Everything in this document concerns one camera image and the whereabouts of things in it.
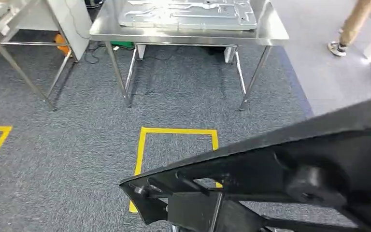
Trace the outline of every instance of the sneaker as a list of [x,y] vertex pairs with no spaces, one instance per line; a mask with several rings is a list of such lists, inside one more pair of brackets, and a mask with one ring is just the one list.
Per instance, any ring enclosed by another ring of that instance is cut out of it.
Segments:
[[339,56],[339,57],[346,56],[347,48],[348,48],[347,46],[341,45],[340,43],[335,42],[335,41],[332,41],[332,42],[328,43],[329,51],[332,54],[334,54],[336,56]]

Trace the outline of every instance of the metal tray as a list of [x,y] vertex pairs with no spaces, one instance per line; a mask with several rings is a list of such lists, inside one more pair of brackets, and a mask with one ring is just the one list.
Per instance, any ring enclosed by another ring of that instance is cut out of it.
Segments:
[[126,27],[253,30],[248,0],[128,0],[119,17]]

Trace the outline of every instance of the orange object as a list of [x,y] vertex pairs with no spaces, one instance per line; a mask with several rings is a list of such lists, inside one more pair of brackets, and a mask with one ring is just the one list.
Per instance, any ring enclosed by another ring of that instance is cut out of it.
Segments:
[[[57,35],[55,36],[55,39],[54,39],[54,40],[55,40],[56,43],[60,43],[60,44],[62,44],[62,43],[63,43],[63,44],[66,43],[65,39],[62,37],[61,34],[57,34]],[[67,55],[68,52],[69,52],[69,47],[67,47],[67,46],[57,46],[57,48],[58,48],[60,51],[62,51],[64,55]]]

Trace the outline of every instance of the gray floor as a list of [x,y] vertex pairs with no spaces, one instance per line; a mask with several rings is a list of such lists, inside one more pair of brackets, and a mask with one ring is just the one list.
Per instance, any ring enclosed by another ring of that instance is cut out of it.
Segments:
[[[253,73],[261,47],[241,49],[243,73]],[[10,48],[20,65],[48,87],[62,55],[55,48]],[[130,52],[119,50],[127,74]],[[140,128],[216,129],[219,145],[241,141],[311,116],[283,48],[275,48],[259,76],[249,108],[237,110],[241,90],[235,65],[199,47],[152,46],[136,67],[133,107],[117,91],[104,48],[96,64],[77,63],[60,80],[52,99],[57,112],[31,93],[0,58],[0,125],[12,125],[0,149],[0,231],[158,231],[128,212],[117,187],[133,175]],[[89,54],[88,60],[95,61]],[[149,170],[211,149],[200,135],[150,134],[143,169]],[[324,223],[349,221],[327,209],[304,205],[250,205],[269,216]]]
[[286,53],[315,115],[371,99],[371,65],[363,56],[371,42],[371,17],[345,58],[327,50],[356,0],[272,3],[290,37]]

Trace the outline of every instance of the black plastic part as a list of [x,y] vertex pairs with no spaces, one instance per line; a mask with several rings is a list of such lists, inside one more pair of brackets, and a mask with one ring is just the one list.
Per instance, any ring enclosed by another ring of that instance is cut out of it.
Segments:
[[[203,178],[223,188],[207,189],[194,182]],[[255,232],[265,226],[297,232],[371,232],[371,101],[151,170],[123,180],[120,187],[146,224],[168,220],[206,232],[217,205],[214,196],[221,191],[217,232]],[[135,187],[148,194],[136,193]],[[158,199],[162,196],[169,197],[168,215]],[[239,201],[332,207],[358,228],[264,218]]]

